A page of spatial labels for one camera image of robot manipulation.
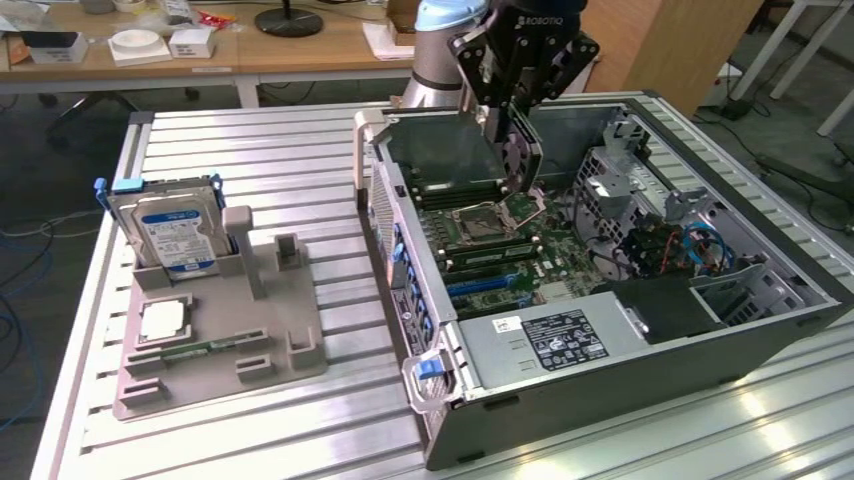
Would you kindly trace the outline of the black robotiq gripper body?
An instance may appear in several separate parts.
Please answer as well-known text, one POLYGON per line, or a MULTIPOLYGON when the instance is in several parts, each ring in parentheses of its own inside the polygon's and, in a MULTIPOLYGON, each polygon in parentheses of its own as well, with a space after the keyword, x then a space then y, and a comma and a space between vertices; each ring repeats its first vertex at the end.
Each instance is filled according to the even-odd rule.
POLYGON ((510 50, 519 36, 530 41, 555 37, 567 43, 580 33, 586 0, 490 1, 488 44, 510 50))

